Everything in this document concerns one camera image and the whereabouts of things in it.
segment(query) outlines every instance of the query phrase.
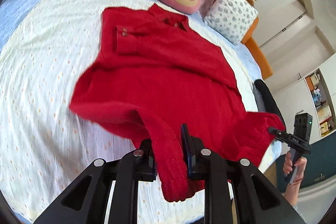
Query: metal screw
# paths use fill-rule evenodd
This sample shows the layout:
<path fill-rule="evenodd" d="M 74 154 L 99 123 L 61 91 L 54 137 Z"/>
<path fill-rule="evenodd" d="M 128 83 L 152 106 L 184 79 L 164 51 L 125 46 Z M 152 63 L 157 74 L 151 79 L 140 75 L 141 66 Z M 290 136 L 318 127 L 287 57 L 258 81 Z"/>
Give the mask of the metal screw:
<path fill-rule="evenodd" d="M 99 167 L 102 166 L 104 164 L 104 161 L 102 159 L 97 159 L 94 161 L 93 163 L 95 166 Z"/>
<path fill-rule="evenodd" d="M 137 149 L 133 152 L 133 155 L 136 157 L 141 157 L 144 154 L 143 150 Z"/>
<path fill-rule="evenodd" d="M 244 165 L 244 166 L 249 166 L 250 165 L 250 161 L 248 159 L 241 159 L 240 160 L 240 164 Z"/>
<path fill-rule="evenodd" d="M 209 150 L 209 149 L 207 149 L 207 148 L 204 148 L 204 149 L 201 150 L 201 154 L 202 154 L 203 156 L 210 156 L 210 154 L 211 154 L 211 150 Z"/>

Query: red sweater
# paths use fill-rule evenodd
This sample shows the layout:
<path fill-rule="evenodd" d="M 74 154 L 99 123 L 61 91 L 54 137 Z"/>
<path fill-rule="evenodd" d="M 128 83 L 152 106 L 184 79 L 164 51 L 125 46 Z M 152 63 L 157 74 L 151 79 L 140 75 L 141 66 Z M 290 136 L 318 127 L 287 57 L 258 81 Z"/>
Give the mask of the red sweater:
<path fill-rule="evenodd" d="M 104 10 L 100 53 L 78 80 L 69 108 L 135 147 L 151 138 L 170 202 L 204 188 L 187 178 L 184 122 L 205 147 L 256 166 L 274 138 L 267 128 L 283 129 L 276 115 L 245 111 L 221 48 L 193 31 L 186 16 L 155 4 L 148 11 Z"/>

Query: bed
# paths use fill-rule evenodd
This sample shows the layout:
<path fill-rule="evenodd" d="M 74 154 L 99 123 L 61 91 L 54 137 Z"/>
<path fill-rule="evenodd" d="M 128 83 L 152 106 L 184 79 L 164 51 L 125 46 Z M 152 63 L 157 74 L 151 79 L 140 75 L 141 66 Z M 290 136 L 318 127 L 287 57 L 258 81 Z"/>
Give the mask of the bed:
<path fill-rule="evenodd" d="M 173 11 L 157 0 L 4 0 L 0 6 L 5 18 L 0 27 L 0 189 L 25 223 L 32 223 L 96 158 L 116 160 L 134 149 L 130 140 L 73 115 L 68 104 L 77 79 L 99 52 L 104 8 L 148 9 L 154 2 Z M 221 47 L 246 110 L 257 111 L 252 83 L 261 72 L 248 49 L 233 46 L 198 14 L 189 16 L 189 25 Z M 265 172 L 280 151 L 280 143 L 273 142 L 259 169 Z M 203 215 L 203 191 L 168 203 L 159 179 L 139 184 L 139 223 L 192 223 Z"/>

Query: white pillow with gray pattern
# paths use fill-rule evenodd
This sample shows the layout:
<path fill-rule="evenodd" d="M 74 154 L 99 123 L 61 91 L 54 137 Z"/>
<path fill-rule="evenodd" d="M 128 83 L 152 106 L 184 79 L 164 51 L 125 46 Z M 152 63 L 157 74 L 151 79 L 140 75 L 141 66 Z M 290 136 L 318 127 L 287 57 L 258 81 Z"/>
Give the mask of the white pillow with gray pattern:
<path fill-rule="evenodd" d="M 246 0 L 216 0 L 204 21 L 233 45 L 238 45 L 257 16 L 258 11 Z"/>

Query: light blue blanket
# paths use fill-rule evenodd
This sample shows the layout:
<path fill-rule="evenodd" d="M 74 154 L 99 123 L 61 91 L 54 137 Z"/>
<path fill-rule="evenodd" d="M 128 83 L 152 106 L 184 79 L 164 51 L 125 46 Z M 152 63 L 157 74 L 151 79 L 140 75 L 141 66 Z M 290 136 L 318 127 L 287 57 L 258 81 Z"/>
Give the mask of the light blue blanket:
<path fill-rule="evenodd" d="M 4 0 L 2 2 L 0 5 L 0 52 L 14 30 L 39 1 L 40 0 Z M 202 22 L 202 19 L 198 14 L 193 14 L 189 17 Z M 243 44 L 234 46 L 227 39 L 223 38 L 218 32 L 214 30 L 212 31 L 214 35 L 220 36 L 221 40 L 223 40 L 237 52 L 239 59 L 247 68 L 248 73 L 253 81 L 256 79 L 261 79 L 259 66 L 254 61 L 249 50 Z M 271 148 L 274 157 L 273 160 L 275 161 L 280 156 L 281 143 L 278 141 L 273 142 Z M 18 215 L 18 217 L 20 220 L 22 220 L 23 223 L 29 223 L 27 220 L 22 219 L 21 216 Z"/>

